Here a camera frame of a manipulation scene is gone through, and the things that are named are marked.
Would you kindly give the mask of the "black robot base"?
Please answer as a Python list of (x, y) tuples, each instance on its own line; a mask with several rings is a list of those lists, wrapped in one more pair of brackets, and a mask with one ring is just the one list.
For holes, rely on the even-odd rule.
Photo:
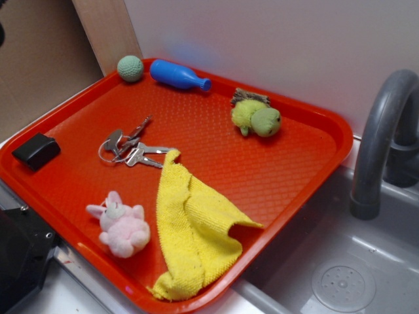
[(1, 313), (43, 289), (57, 244), (56, 232), (32, 208), (1, 211)]

